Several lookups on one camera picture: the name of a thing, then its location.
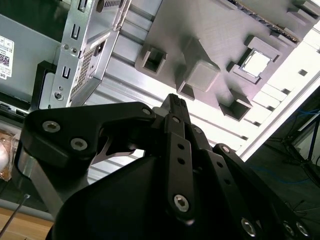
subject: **white egg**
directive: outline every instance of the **white egg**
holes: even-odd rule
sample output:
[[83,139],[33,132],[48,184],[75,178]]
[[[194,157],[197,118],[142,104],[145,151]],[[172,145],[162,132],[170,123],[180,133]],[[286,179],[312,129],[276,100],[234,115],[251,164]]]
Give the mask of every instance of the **white egg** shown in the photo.
[[4,145],[0,142],[0,172],[5,168],[5,166],[9,162],[9,155],[4,147]]

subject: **qr code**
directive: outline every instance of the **qr code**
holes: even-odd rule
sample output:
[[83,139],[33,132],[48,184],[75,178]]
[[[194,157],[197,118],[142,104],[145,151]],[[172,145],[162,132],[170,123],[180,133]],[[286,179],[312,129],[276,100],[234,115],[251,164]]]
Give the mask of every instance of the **qr code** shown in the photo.
[[10,57],[2,55],[0,53],[0,64],[5,65],[6,67],[9,67],[10,63]]

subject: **ventilation grille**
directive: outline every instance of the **ventilation grille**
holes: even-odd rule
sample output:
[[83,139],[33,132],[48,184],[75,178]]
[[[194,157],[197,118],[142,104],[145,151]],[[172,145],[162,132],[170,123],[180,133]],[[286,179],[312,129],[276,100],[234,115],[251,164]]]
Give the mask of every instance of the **ventilation grille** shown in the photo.
[[110,0],[104,3],[105,8],[118,7],[121,3],[121,0]]
[[78,84],[72,89],[71,97],[73,97],[78,92],[78,90],[80,90],[80,88],[87,83],[88,79],[86,78],[86,76],[87,76],[91,58],[94,52],[95,52],[95,48],[89,51],[84,56],[79,81],[78,81]]

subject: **label sticker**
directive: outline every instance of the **label sticker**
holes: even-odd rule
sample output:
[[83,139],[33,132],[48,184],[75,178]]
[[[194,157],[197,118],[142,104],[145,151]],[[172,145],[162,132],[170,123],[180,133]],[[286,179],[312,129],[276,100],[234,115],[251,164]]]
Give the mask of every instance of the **label sticker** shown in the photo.
[[12,76],[15,43],[0,36],[0,79]]

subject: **plastic bag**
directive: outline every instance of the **plastic bag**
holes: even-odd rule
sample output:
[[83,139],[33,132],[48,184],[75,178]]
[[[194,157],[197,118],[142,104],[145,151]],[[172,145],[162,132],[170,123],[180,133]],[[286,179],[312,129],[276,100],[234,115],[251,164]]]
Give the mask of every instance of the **plastic bag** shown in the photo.
[[2,156],[0,156],[2,161],[0,162],[0,179],[7,182],[11,179],[12,167],[19,143],[17,137],[17,135],[13,135],[0,129],[0,148],[3,150],[1,152]]

